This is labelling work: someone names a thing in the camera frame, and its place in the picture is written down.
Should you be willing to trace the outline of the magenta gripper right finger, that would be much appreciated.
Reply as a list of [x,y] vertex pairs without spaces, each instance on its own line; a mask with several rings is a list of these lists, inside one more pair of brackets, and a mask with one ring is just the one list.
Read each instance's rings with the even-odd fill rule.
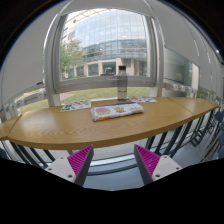
[[182,169],[168,155],[159,156],[137,144],[134,145],[134,156],[145,185]]

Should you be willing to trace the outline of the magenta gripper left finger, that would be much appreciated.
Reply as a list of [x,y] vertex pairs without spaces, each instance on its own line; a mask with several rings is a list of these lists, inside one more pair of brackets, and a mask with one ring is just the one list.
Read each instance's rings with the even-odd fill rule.
[[85,182],[93,155],[93,146],[89,145],[68,157],[56,159],[46,168],[46,171],[82,186]]

